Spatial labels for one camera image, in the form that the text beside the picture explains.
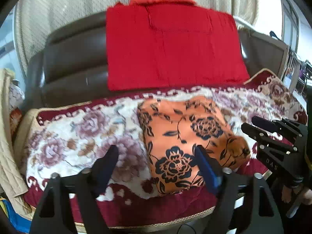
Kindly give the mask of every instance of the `floral blanket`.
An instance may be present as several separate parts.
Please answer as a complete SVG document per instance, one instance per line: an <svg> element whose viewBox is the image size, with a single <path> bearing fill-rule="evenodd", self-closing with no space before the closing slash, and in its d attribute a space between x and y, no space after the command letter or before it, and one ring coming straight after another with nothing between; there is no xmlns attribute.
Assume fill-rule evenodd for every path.
<svg viewBox="0 0 312 234"><path fill-rule="evenodd" d="M198 95L211 97L234 134L243 136L253 150L252 157L239 168L239 173L266 171L255 159L255 141L241 131L242 123L250 123L254 115L269 120L286 117L303 124L307 122L303 107L268 70L261 71L245 85L235 87L196 86L100 99L85 105L43 108L34 119L25 144L22 171L29 186L25 201L36 207L52 173L77 174L83 168L91 167L110 145L115 144L120 156L105 194L97 198L108 226L176 223L179 219L184 221L210 213L216 199L205 187L158 196L136 114L138 104L144 98L187 101ZM278 134L273 136L282 139ZM74 220L83 226L76 197L71 194L70 198Z"/></svg>

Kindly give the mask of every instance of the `brown leather sofa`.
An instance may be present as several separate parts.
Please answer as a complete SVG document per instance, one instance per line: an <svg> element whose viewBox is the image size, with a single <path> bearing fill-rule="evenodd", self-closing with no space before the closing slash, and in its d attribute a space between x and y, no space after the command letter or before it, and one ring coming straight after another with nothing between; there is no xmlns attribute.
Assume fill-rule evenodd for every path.
<svg viewBox="0 0 312 234"><path fill-rule="evenodd" d="M68 24L48 37L44 50L29 62L23 112L120 94L107 88L105 26L106 12L100 12ZM240 31L240 38L242 46L247 47L243 48L243 58L250 76L263 67L270 68L271 56L259 57L257 53L263 51L264 45L274 54L274 45L265 45L248 32ZM277 74L279 67L271 70Z"/></svg>

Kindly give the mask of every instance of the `beige curtain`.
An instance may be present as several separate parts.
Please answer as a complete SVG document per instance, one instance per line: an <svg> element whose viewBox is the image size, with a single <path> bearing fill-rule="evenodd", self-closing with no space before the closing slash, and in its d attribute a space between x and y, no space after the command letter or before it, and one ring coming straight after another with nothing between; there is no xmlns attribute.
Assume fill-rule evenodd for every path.
<svg viewBox="0 0 312 234"><path fill-rule="evenodd" d="M108 6L129 0L20 0L15 10L15 44L22 69L44 48L48 35L79 18L104 11ZM254 25L258 0L195 0L199 6L236 15Z"/></svg>

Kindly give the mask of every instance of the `white wall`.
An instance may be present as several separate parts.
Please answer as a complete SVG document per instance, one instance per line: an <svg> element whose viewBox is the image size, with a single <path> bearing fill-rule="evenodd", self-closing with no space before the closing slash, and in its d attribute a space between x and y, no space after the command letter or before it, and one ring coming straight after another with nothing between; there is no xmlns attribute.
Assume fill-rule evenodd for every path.
<svg viewBox="0 0 312 234"><path fill-rule="evenodd" d="M302 61L312 62L312 28L293 0L289 0L299 17L299 41L297 54Z"/></svg>
<svg viewBox="0 0 312 234"><path fill-rule="evenodd" d="M281 0L259 0L259 16L255 25L258 32L269 35L273 31L281 39L282 20Z"/></svg>

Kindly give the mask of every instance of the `yellow object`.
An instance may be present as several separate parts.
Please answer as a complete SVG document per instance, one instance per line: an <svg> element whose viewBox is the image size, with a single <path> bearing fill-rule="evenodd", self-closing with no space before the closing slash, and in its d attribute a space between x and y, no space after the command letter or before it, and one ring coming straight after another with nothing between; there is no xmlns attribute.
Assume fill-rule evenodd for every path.
<svg viewBox="0 0 312 234"><path fill-rule="evenodd" d="M9 217L8 214L7 214L7 208L5 207L4 203L2 202L3 200L5 200L5 199L4 198L0 198L0 206L3 209L4 213L7 215L7 217Z"/></svg>

